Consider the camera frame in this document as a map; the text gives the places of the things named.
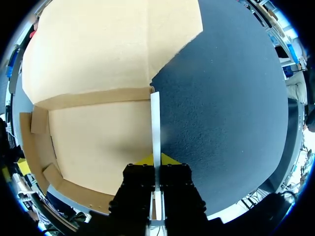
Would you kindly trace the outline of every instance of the cardboard sheet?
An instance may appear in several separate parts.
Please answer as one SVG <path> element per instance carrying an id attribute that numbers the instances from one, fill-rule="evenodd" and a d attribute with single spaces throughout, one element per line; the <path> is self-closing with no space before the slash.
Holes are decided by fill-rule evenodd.
<path id="1" fill-rule="evenodd" d="M 142 88 L 200 32 L 197 0 L 53 0 L 24 53 L 23 89 L 36 104 Z"/>
<path id="2" fill-rule="evenodd" d="M 128 163 L 152 153 L 150 100 L 112 102 L 49 112 L 64 179 L 115 195 Z"/>

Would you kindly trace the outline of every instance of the tan cardboard surface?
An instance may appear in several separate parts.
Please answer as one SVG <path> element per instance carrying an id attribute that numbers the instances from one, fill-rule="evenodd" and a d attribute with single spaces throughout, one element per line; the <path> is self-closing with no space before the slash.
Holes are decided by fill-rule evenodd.
<path id="1" fill-rule="evenodd" d="M 39 187 L 46 193 L 49 183 L 43 175 L 43 170 L 51 163 L 56 167 L 58 165 L 49 132 L 40 135 L 31 133 L 31 120 L 31 113 L 20 113 L 22 149 Z"/>
<path id="2" fill-rule="evenodd" d="M 23 89 L 36 104 L 145 87 L 200 32 L 197 0 L 54 0 L 24 53 Z"/>
<path id="3" fill-rule="evenodd" d="M 76 203 L 97 211 L 109 213 L 109 202 L 114 199 L 114 196 L 92 191 L 63 179 L 53 164 L 47 167 L 44 175 L 57 191 Z"/>
<path id="4" fill-rule="evenodd" d="M 150 100 L 49 112 L 49 126 L 64 179 L 115 195 L 128 163 L 152 153 Z"/>
<path id="5" fill-rule="evenodd" d="M 107 102 L 149 100 L 150 94 L 153 92 L 153 90 L 153 87 L 119 88 L 109 91 L 88 92 L 82 94 L 64 94 L 41 101 L 36 104 L 35 108 L 37 108 L 39 111 L 38 115 L 42 117 L 43 114 L 40 112 L 41 109 L 38 107 L 42 107 L 47 110 L 56 110 Z"/>
<path id="6" fill-rule="evenodd" d="M 48 111 L 41 107 L 34 106 L 31 117 L 31 133 L 44 134 L 47 131 Z"/>

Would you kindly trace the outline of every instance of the gray felt surface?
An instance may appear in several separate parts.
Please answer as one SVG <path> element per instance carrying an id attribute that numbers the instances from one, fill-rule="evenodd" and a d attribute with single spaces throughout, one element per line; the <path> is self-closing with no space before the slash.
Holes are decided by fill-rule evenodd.
<path id="1" fill-rule="evenodd" d="M 288 108 L 279 59 L 258 20 L 234 0 L 199 5 L 203 32 L 152 85 L 160 91 L 162 152 L 190 165 L 212 214 L 276 169 Z"/>

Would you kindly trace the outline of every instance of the blue object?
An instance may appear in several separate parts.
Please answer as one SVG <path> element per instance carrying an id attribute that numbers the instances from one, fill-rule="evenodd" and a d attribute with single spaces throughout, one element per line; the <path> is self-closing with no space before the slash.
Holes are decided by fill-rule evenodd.
<path id="1" fill-rule="evenodd" d="M 291 55 L 292 55 L 292 57 L 293 57 L 294 62 L 295 62 L 296 64 L 298 64 L 298 63 L 299 63 L 299 60 L 297 59 L 297 56 L 296 56 L 296 54 L 295 54 L 294 48 L 292 47 L 292 44 L 287 44 L 287 47 L 288 47 L 289 50 L 290 50 L 290 53 L 291 53 Z"/>

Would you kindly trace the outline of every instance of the yellow object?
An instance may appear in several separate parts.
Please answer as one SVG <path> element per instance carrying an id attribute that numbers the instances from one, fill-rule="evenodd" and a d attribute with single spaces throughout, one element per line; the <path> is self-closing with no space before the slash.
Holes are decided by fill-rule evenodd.
<path id="1" fill-rule="evenodd" d="M 9 170 L 7 167 L 4 167 L 2 169 L 2 174 L 3 174 L 3 177 L 5 179 L 5 182 L 11 182 L 11 177 L 10 177 L 10 173 L 9 173 Z"/>
<path id="2" fill-rule="evenodd" d="M 180 165 L 181 163 L 178 161 L 175 161 L 173 158 L 170 158 L 168 155 L 165 155 L 162 153 L 161 155 L 162 159 L 162 165 L 172 164 L 172 165 Z M 153 165 L 153 154 L 151 154 L 149 157 L 137 162 L 135 165 L 143 165 L 147 164 L 149 166 Z"/>
<path id="3" fill-rule="evenodd" d="M 18 166 L 19 166 L 20 171 L 22 172 L 23 176 L 26 174 L 29 174 L 31 172 L 26 159 L 20 158 L 18 160 Z"/>

